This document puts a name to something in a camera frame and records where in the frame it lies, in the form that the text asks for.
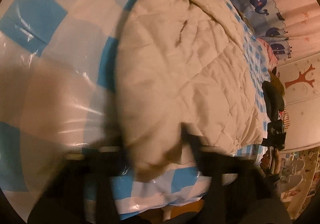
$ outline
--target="fabric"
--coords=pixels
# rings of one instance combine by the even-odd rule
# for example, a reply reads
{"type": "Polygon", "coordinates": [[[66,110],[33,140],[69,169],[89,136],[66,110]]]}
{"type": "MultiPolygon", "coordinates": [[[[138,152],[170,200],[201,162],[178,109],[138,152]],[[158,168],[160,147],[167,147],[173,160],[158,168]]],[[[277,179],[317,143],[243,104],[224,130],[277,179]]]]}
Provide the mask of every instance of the fabric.
{"type": "Polygon", "coordinates": [[[316,0],[231,0],[267,41],[279,60],[319,51],[320,6],[316,0]]]}
{"type": "Polygon", "coordinates": [[[264,110],[255,104],[237,17],[227,0],[135,3],[118,47],[116,102],[138,173],[179,163],[181,122],[226,154],[261,143],[264,110]]]}
{"type": "Polygon", "coordinates": [[[272,71],[273,68],[275,68],[278,64],[278,59],[274,55],[271,46],[264,41],[261,38],[258,38],[258,40],[262,43],[262,45],[265,47],[264,50],[267,52],[265,53],[266,59],[269,61],[268,70],[272,71]]]}
{"type": "MultiPolygon", "coordinates": [[[[0,188],[24,220],[66,155],[119,144],[114,61],[135,1],[2,0],[0,188]]],[[[245,33],[244,57],[255,87],[255,104],[265,111],[260,82],[268,75],[262,47],[245,33]]],[[[267,122],[265,113],[265,130],[267,122]]],[[[259,162],[264,149],[250,145],[235,155],[255,155],[259,162]]],[[[234,176],[224,178],[225,183],[234,180],[234,176]]],[[[150,182],[137,181],[127,164],[112,179],[121,219],[150,208],[197,201],[208,185],[208,178],[191,163],[171,164],[150,182]]],[[[90,180],[84,195],[87,217],[93,221],[90,180]]]]}
{"type": "Polygon", "coordinates": [[[284,123],[284,129],[287,129],[291,124],[287,107],[284,107],[284,111],[280,112],[280,119],[282,119],[284,123]]]}
{"type": "Polygon", "coordinates": [[[270,82],[274,88],[276,88],[282,96],[284,96],[284,86],[281,83],[279,77],[277,77],[273,72],[270,72],[270,82]]]}
{"type": "Polygon", "coordinates": [[[284,100],[281,93],[270,83],[264,81],[262,84],[267,114],[271,121],[277,121],[279,111],[284,111],[284,100]]]}

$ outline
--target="blue whale print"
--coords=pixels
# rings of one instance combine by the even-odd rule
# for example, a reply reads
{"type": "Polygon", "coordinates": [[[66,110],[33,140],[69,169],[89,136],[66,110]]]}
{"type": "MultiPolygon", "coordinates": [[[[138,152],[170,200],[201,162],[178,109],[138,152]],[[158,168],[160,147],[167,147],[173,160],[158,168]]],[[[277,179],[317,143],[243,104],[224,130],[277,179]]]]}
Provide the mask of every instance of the blue whale print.
{"type": "Polygon", "coordinates": [[[281,44],[272,44],[270,45],[271,48],[272,48],[272,51],[275,55],[282,55],[282,54],[285,54],[285,48],[283,45],[281,44]]]}
{"type": "Polygon", "coordinates": [[[277,27],[272,27],[269,28],[265,34],[266,37],[276,37],[276,36],[280,36],[280,33],[278,32],[278,28],[277,27]]]}
{"type": "Polygon", "coordinates": [[[250,0],[250,4],[254,7],[256,13],[269,15],[268,10],[262,10],[267,4],[267,0],[250,0]]]}

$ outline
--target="plastic mattress cover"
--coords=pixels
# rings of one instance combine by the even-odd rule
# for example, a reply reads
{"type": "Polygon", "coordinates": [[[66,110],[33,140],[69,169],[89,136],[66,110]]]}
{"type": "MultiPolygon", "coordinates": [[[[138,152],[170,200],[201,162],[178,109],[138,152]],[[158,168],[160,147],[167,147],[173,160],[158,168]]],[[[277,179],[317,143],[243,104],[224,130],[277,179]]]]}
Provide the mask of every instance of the plastic mattress cover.
{"type": "MultiPolygon", "coordinates": [[[[119,143],[114,60],[135,1],[0,3],[0,187],[24,220],[66,154],[119,143]]],[[[244,29],[245,57],[255,85],[267,78],[264,58],[261,46],[245,25],[244,29]]],[[[257,106],[262,106],[261,90],[256,88],[257,106]]],[[[248,146],[236,155],[258,154],[258,162],[264,151],[248,146]]],[[[169,170],[148,183],[135,181],[134,176],[127,166],[112,179],[122,219],[199,200],[210,183],[193,166],[169,170]]],[[[234,178],[226,175],[224,182],[234,178]]],[[[88,220],[93,220],[94,200],[94,187],[88,182],[88,220]]]]}

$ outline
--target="person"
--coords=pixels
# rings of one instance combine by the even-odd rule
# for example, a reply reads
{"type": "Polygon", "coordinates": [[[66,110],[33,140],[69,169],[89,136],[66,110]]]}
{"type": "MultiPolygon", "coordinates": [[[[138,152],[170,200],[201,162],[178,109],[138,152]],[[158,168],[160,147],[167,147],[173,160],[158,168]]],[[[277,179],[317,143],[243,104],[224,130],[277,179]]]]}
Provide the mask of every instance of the person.
{"type": "Polygon", "coordinates": [[[270,156],[270,149],[267,150],[267,152],[263,155],[260,163],[260,167],[265,173],[265,180],[274,187],[277,195],[281,197],[281,175],[280,175],[280,167],[281,167],[281,160],[280,160],[280,154],[278,149],[274,149],[273,151],[273,157],[275,159],[275,169],[273,174],[270,174],[268,172],[268,167],[270,165],[271,156],[270,156]]]}

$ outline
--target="bedding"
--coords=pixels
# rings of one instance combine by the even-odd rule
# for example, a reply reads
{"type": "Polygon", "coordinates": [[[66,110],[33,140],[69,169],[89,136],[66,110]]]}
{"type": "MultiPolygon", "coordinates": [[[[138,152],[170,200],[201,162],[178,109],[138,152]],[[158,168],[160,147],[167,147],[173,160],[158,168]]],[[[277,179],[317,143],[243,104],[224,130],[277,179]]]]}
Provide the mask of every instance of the bedding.
{"type": "MultiPolygon", "coordinates": [[[[114,60],[135,1],[0,3],[0,188],[24,220],[66,155],[119,144],[114,60]]],[[[262,47],[239,23],[255,105],[265,115],[262,127],[266,130],[261,83],[268,73],[262,47]]],[[[258,163],[264,152],[265,148],[250,145],[234,155],[254,155],[258,163]]],[[[226,176],[225,182],[230,181],[232,176],[226,176]]],[[[128,164],[112,183],[118,211],[125,219],[150,208],[199,200],[208,180],[191,162],[170,164],[149,182],[137,181],[128,164]]],[[[85,202],[90,220],[93,194],[88,181],[85,202]]]]}
{"type": "Polygon", "coordinates": [[[137,0],[116,57],[118,120],[137,173],[192,162],[181,122],[226,154],[261,143],[265,106],[256,106],[240,20],[229,0],[137,0]]]}
{"type": "Polygon", "coordinates": [[[265,47],[265,51],[264,52],[264,56],[266,58],[266,63],[267,63],[267,68],[269,71],[272,71],[273,68],[276,67],[276,65],[278,64],[278,59],[277,57],[274,55],[271,46],[268,44],[268,42],[264,41],[261,38],[258,38],[258,40],[262,43],[262,45],[265,47]]]}

